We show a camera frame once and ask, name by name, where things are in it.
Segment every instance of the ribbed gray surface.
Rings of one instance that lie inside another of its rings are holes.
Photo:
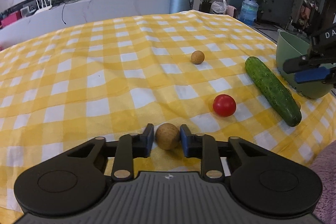
[[[141,172],[134,181],[115,184],[102,203],[85,213],[63,219],[44,219],[26,214],[16,223],[318,224],[321,222],[312,215],[291,220],[273,220],[255,216],[238,206],[223,185],[205,182],[200,179],[198,173]]]

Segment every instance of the water bottle jug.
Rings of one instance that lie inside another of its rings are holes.
[[[254,20],[257,18],[258,9],[259,5],[256,0],[244,0],[238,20],[246,25],[253,25]]]

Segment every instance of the cherry tomato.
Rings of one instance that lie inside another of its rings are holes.
[[[223,117],[233,115],[237,109],[235,100],[227,94],[218,95],[213,101],[212,107],[218,115]]]

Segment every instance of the purple plush blanket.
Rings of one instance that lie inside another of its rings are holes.
[[[323,183],[323,193],[314,215],[325,224],[336,224],[336,141],[322,150],[310,168]]]

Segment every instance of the green basket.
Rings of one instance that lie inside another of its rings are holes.
[[[294,80],[294,73],[287,74],[283,71],[283,64],[287,59],[295,58],[307,54],[309,44],[302,39],[292,35],[288,32],[281,31],[279,33],[276,62],[281,76],[294,88],[311,99],[318,99],[328,94],[333,85],[322,84],[321,82],[312,82],[305,84],[298,84]],[[332,64],[323,64],[326,68],[332,68]]]

